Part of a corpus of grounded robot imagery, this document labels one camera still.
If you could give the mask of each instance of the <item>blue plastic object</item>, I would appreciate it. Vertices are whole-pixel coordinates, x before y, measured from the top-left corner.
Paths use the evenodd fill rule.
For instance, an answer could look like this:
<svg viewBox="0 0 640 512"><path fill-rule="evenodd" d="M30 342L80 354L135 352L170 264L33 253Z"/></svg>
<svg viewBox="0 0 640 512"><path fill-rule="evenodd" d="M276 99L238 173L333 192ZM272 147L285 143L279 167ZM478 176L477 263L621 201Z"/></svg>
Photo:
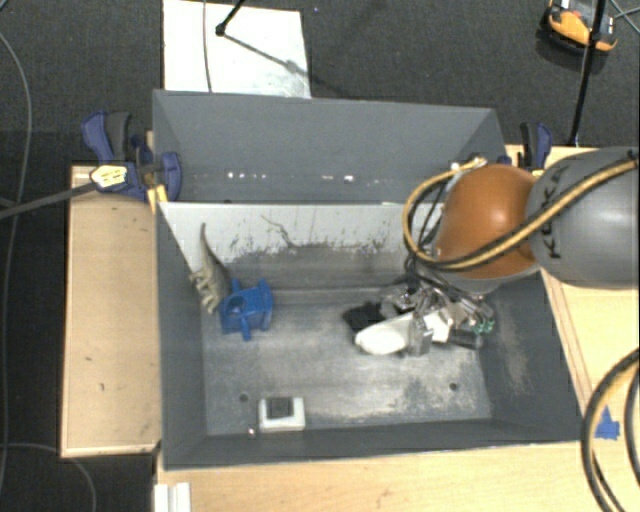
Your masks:
<svg viewBox="0 0 640 512"><path fill-rule="evenodd" d="M512 165L513 164L513 160L511 159L511 157L509 155L500 155L498 158L496 158L496 162L499 164L504 164L504 165Z"/></svg>
<svg viewBox="0 0 640 512"><path fill-rule="evenodd" d="M611 439L613 441L620 437L620 422L613 421L609 407L605 407L604 411L602 411L602 417L596 427L595 436L599 439Z"/></svg>
<svg viewBox="0 0 640 512"><path fill-rule="evenodd" d="M116 160L116 153L113 148L121 148L118 150L122 153L124 159L124 146L126 142L126 125L129 114L114 113L113 117L104 110L99 110L89 115L82 121L82 137L85 144L91 149L101 165L112 163ZM118 182L114 185L101 186L99 180L93 179L96 188L100 192L111 192L123 194L139 201L147 200L148 186L145 183L145 176L148 174L156 174L164 172L164 185L167 190L167 198L170 201L178 199L180 188L182 185L182 168L178 155L174 152L162 154L161 162L153 161L153 153L140 136L134 135L129 140L131 147L136 152L136 163L121 162L118 164L126 167L126 180Z"/></svg>
<svg viewBox="0 0 640 512"><path fill-rule="evenodd" d="M222 332L242 332L242 339L251 339L251 329L266 331L271 325L273 296L264 279L255 288L242 290L237 279L231 279L231 295L220 305Z"/></svg>
<svg viewBox="0 0 640 512"><path fill-rule="evenodd" d="M98 110L82 121L82 138L87 147L98 157L100 164L113 162L115 155L105 128L107 114Z"/></svg>
<svg viewBox="0 0 640 512"><path fill-rule="evenodd" d="M529 171L544 169L553 146L551 131L540 122L522 123L520 131L522 132L524 154L518 155L518 167Z"/></svg>

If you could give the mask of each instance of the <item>white object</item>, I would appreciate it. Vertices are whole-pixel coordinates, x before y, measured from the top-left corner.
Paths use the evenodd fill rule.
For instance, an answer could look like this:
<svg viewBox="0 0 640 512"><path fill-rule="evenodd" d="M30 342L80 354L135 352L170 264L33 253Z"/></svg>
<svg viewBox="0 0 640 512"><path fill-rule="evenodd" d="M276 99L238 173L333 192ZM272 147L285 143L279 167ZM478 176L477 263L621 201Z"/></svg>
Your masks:
<svg viewBox="0 0 640 512"><path fill-rule="evenodd" d="M374 324L356 334L355 343L374 356L399 352L409 345L409 326L412 321L413 313L405 313Z"/></svg>
<svg viewBox="0 0 640 512"><path fill-rule="evenodd" d="M207 4L206 37L211 86L216 93L310 98L302 21L297 11L242 7L218 37L215 27L231 5ZM164 87L208 91L203 6L164 0Z"/></svg>
<svg viewBox="0 0 640 512"><path fill-rule="evenodd" d="M284 418L269 418L267 412L267 400L258 402L258 425L260 431L268 432L295 432L304 430L304 400L300 397L292 398L292 415Z"/></svg>
<svg viewBox="0 0 640 512"><path fill-rule="evenodd" d="M449 339L452 320L451 317L443 314L443 310L437 310L422 317L427 330L433 331L431 341L434 343L446 343Z"/></svg>
<svg viewBox="0 0 640 512"><path fill-rule="evenodd" d="M156 484L153 488L154 512L191 512L191 486L181 482L175 486Z"/></svg>

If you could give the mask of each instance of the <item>black floor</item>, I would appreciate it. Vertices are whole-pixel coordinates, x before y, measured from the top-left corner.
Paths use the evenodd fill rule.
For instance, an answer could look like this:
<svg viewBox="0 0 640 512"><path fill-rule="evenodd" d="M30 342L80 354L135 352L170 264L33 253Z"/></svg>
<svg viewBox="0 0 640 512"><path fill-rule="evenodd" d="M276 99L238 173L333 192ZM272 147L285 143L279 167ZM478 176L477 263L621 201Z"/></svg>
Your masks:
<svg viewBox="0 0 640 512"><path fill-rule="evenodd" d="M581 59L536 34L545 4L248 2L302 11L314 96L490 106L498 112L507 142L520 140L521 121L537 119L562 143L571 127ZM640 16L634 19L640 25ZM87 114L101 108L128 110L135 131L151 126L150 91L162 85L161 23L161 0L10 0L0 11L0 32L22 61L33 96L25 200L64 189L71 163L91 159L79 131ZM618 47L594 66L580 132L583 145L638 144L640 37L622 20L618 34ZM25 123L19 75L0 46L0 197L15 196ZM9 226L0 221L3 268ZM10 285L10 441L56 446L64 329L63 206L20 218ZM150 506L149 456L84 462L96 484L99 510ZM90 510L85 485L75 467L53 455L11 449L0 510Z"/></svg>

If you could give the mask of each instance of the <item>black cable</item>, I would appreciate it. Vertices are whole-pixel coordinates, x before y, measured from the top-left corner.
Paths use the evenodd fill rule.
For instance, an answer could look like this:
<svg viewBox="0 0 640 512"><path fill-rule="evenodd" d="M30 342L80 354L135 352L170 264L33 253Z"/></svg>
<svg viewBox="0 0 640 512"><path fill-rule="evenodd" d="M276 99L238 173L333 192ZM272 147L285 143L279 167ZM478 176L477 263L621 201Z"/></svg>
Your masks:
<svg viewBox="0 0 640 512"><path fill-rule="evenodd" d="M629 462L633 468L633 473L636 476L638 485L640 485L640 461L638 460L638 450L636 448L636 440L634 437L634 418L633 409L635 406L636 398L638 397L638 386L640 385L640 373L636 370L636 374L633 377L633 382L629 386L629 392L627 393L627 401L624 405L624 437L627 444L627 455L629 456Z"/></svg>
<svg viewBox="0 0 640 512"><path fill-rule="evenodd" d="M0 210L0 220L6 219L8 217L13 217L15 215L20 215L21 213L26 213L32 210L37 210L38 208L42 208L44 206L67 201L68 199L72 199L89 192L94 192L95 190L96 186L93 183L85 183L84 185L81 185L79 187L74 187L70 190L65 190L63 192L58 192L57 194L42 197L29 203L21 203L18 206L13 206L12 208L8 208L6 210Z"/></svg>
<svg viewBox="0 0 640 512"><path fill-rule="evenodd" d="M482 247L476 249L475 251L473 251L470 254L465 254L464 256L461 256L459 258L454 258L451 260L447 260L446 262L444 262L444 265L441 264L440 262L426 262L423 261L424 265L426 267L429 267L430 269L433 270L440 270L440 271L446 271L446 272L466 272L468 270L472 270L474 268L477 267L481 267L483 265L486 265L487 263L490 263L492 261L495 261L496 259L501 258L502 256L504 256L505 254L508 254L509 252L517 249L520 245L522 245L523 243L525 243L526 240L522 240L519 244L513 245L511 247L509 247L508 249L500 252L499 254L496 254L495 256L491 257L491 258L487 258L484 259L483 261L473 264L473 265L467 265L464 268L458 268L458 269L451 269L451 268L447 268L448 266L452 265L452 264L459 264L459 263L464 263L467 260L471 260L474 259L475 257L484 254L487 251L490 251L492 249L494 249L495 247L503 244L505 241L507 241L509 238L513 237L516 233L518 233L519 231L521 231L522 229L524 229L525 227L527 227L529 224L533 223L534 221L536 221L537 219L539 219L542 215L544 215L549 209L553 208L557 203L559 203L563 198L570 196L574 193L574 191L578 188L580 188L582 186L582 182L586 181L594 176L598 176L600 173L604 173L609 169L612 169L614 167L616 167L617 165L620 164L624 164L627 163L629 161L633 161L637 159L637 154L630 154L628 158L624 158L621 159L619 161L613 162L612 164L608 164L604 167L601 167L600 169L597 169L596 171L594 171L593 173L585 176L582 180L574 183L573 185L571 185L570 187L568 187L567 189L565 189L561 194L558 195L558 197L556 197L553 201L549 202L548 204L546 204L543 208L540 208L537 212L535 212L533 215L529 216L522 224L520 224L518 227L516 227L515 229L509 231L508 233L502 235L501 237L492 240L491 242L489 242L486 245L483 245ZM608 183L608 181L610 179L614 179L617 176L614 176L612 178L609 178L607 180L602 181L601 183L598 183L594 186L592 186L590 189L588 189L587 191L578 194L572 201L570 201L569 203L567 203L564 208L562 208L561 210L558 211L557 215L559 215L562 211L566 210L567 208L569 208L570 206L573 206L577 201L579 201L582 197L584 197L585 194L587 194L588 192L592 192L595 189L601 187L602 185L604 185L605 183Z"/></svg>
<svg viewBox="0 0 640 512"><path fill-rule="evenodd" d="M589 41L585 46L582 58L582 73L580 77L580 90L578 91L578 100L576 101L576 109L573 114L573 124L571 126L571 134L569 135L568 146L578 147L578 130L580 128L580 120L582 119L582 110L584 108L584 100L587 96L587 87L589 86L589 77L591 76L591 68L593 64L593 54L596 50L596 43L600 38L600 25L604 16L604 8L607 0L595 0L596 8L593 15L593 25L589 31Z"/></svg>
<svg viewBox="0 0 640 512"><path fill-rule="evenodd" d="M218 37L222 37L225 35L225 30L227 30L227 25L229 24L229 22L233 19L233 17L237 14L237 12L240 10L240 7L242 7L242 4L245 2L245 0L237 0L236 5L233 6L233 9L231 9L231 12L227 15L227 17L222 21L222 23L220 23L217 27L216 27L216 35Z"/></svg>
<svg viewBox="0 0 640 512"><path fill-rule="evenodd" d="M436 234L438 233L438 228L440 228L440 222L441 221L442 221L442 216L438 217L438 220L436 221L436 223L429 230L429 232L426 234L426 236L422 239L422 241L418 245L418 247L420 247L420 249L424 250L427 247L427 245L429 245L431 242L433 242L433 239L436 237Z"/></svg>
<svg viewBox="0 0 640 512"><path fill-rule="evenodd" d="M618 378L621 375L624 375L624 373L634 365L638 364L638 352L639 351L636 349L631 354L624 357L605 375L589 400L582 423L582 432L580 435L582 465L584 467L591 493L600 508L605 512L612 512L613 509L609 506L609 503L603 496L601 487L617 510L620 511L623 509L613 494L613 491L611 491L611 488L607 484L604 474L598 465L598 461L592 447L593 433L595 432L595 426L600 420L600 418L598 418L598 413L602 409L603 404L607 401L608 394L614 390L614 385L617 384L616 381Z"/></svg>
<svg viewBox="0 0 640 512"><path fill-rule="evenodd" d="M424 218L424 222L422 223L422 228L420 229L420 234L418 235L418 246L419 247L422 247L423 244L428 243L428 242L426 242L426 239L424 237L424 232L427 229L427 224L429 224L429 221L431 220L431 217L433 216L433 212L435 211L438 202L442 198L442 194L444 194L445 188L446 188L448 183L449 183L448 181L445 181L444 183L440 184L440 187L438 189L438 193L436 194L435 199L431 203L431 208L429 209L429 212L427 213L427 216ZM434 232L435 232L435 230L432 228L429 231L429 233L427 234L427 238L429 238L432 235L432 233L434 233Z"/></svg>

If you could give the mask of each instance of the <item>power cord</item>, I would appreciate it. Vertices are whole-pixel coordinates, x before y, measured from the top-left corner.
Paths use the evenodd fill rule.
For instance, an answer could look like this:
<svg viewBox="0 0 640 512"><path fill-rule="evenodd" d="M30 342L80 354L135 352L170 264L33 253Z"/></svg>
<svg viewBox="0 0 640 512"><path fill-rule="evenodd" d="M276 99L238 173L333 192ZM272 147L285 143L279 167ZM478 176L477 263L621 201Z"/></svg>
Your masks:
<svg viewBox="0 0 640 512"><path fill-rule="evenodd" d="M6 4L6 1L0 5L0 9L2 9ZM22 86L24 88L25 98L27 102L27 136L24 144L24 154L22 157L22 166L20 168L20 178L18 181L18 192L16 193L16 204L20 204L22 202L22 197L24 196L24 186L27 178L27 166L29 165L29 152L31 151L31 133L33 132L33 107L31 102L31 93L29 92L29 83L27 82L27 77L24 73L24 69L22 64L20 63L20 59L16 55L15 51L9 44L9 41L4 37L4 34L0 32L0 42L4 45L4 47L9 52L11 59L15 63L18 68L18 73L20 75L20 80L22 81ZM11 222L11 230L9 232L9 243L7 244L7 256L4 266L4 283L2 286L2 315L1 315L1 336L0 336L0 344L2 345L0 350L0 358L2 358L2 423L3 423L3 434L2 434L2 458L0 458L0 500L2 499L2 489L4 486L5 473L7 469L7 457L8 446L9 446L9 380L7 377L7 323L9 320L9 281L11 279L11 264L13 260L13 251L15 247L16 241L16 233L18 231L18 220L19 216L14 216Z"/></svg>
<svg viewBox="0 0 640 512"><path fill-rule="evenodd" d="M633 375L632 372L634 370L634 382L629 388L625 406L625 437L627 444L631 443L635 450L633 431L627 427L630 423L632 425L633 422L633 402L636 396L635 393L637 393L638 379L638 349L624 357L605 375L600 384L598 384L589 400L582 423L582 433L580 436L582 465L591 493L604 512L622 512L624 509L607 483L602 468L598 463L598 459L593 450L593 439L598 422L607 402L609 402L609 398L627 381L629 375Z"/></svg>
<svg viewBox="0 0 640 512"><path fill-rule="evenodd" d="M420 197L423 197L423 194L433 190L435 186L442 182L450 180L457 173L464 170L471 170L478 165L479 161L476 158L458 168L451 169L438 174L433 178L425 180L409 195L409 198L405 203L402 212L402 231L405 241L409 246L409 250L422 261L423 265L431 270L462 272L477 268L481 265L486 265L487 263L504 256L508 252L516 249L520 244L524 243L524 241L535 231L541 229L544 224L549 222L553 217L559 215L562 211L571 206L588 192L617 176L636 169L638 167L638 157L637 155L629 155L629 158L620 160L591 173L583 180L580 180L569 187L547 206L531 215L515 230L493 240L492 242L489 242L486 245L483 245L472 253L461 258L439 261L427 254L414 240L411 230L411 212L415 210L416 202Z"/></svg>
<svg viewBox="0 0 640 512"><path fill-rule="evenodd" d="M17 206L12 206L11 208L7 208L6 210L0 210L0 220L6 219L8 217L14 217L16 215L20 215L21 213L30 212L32 210L37 210L38 208L43 208L44 206L50 206L52 204L61 203L62 201L68 201L69 199L73 199L74 197L79 197L84 194L88 194L89 192L95 192L96 186L91 183L85 183L84 185L80 185L79 187L74 187L69 190L63 190L62 192L58 192L57 194L51 194L50 196L41 197L40 199L35 199L28 203L21 203Z"/></svg>
<svg viewBox="0 0 640 512"><path fill-rule="evenodd" d="M633 424L635 422L635 414L633 409L635 407L636 399L638 398L638 386L640 385L640 375L636 370L636 375L633 377L633 383L627 393L627 401L624 406L624 436L627 444L627 455L629 456L629 462L631 468L636 476L638 485L640 486L640 461L638 460L638 449L636 448L636 439L633 435Z"/></svg>
<svg viewBox="0 0 640 512"><path fill-rule="evenodd" d="M0 11L5 7L8 0L3 0L0 3ZM22 165L20 168L20 178L18 181L18 191L16 193L16 201L15 205L20 205L24 196L24 188L27 177L27 168L29 165L29 153L31 151L31 135L33 133L33 105L31 101L31 93L29 92L29 83L27 82L27 77L24 72L24 68L20 63L20 59L16 55L15 51L9 44L9 41L4 37L4 34L0 32L0 42L2 42L3 46L9 52L11 59L13 60L16 68L18 69L18 73L20 75L20 80L22 81L22 86L25 93L26 98L26 106L27 106L27 134L24 145L24 154L22 158ZM11 222L11 229L9 233L9 243L7 244L7 256L4 267L4 283L2 287L2 301L0 305L0 309L2 310L0 313L0 323L2 324L0 328L0 373L2 373L1 378L1 386L2 386L2 455L0 456L0 503L2 502L2 492L4 489L4 481L6 477L7 470L7 458L9 456L10 449L36 449L41 451L46 451L50 453L58 454L55 448L52 448L47 445L38 444L38 443L10 443L9 442L9 381L7 376L7 344L8 344L8 328L7 323L9 319L9 282L11 280L11 266L13 260L13 252L15 248L16 234L18 231L18 220L19 215L13 215ZM98 500L95 484L91 478L91 475L88 473L86 468L77 460L69 459L69 461L80 471L82 476L87 481L89 489L91 491L91 510L95 512L98 508Z"/></svg>

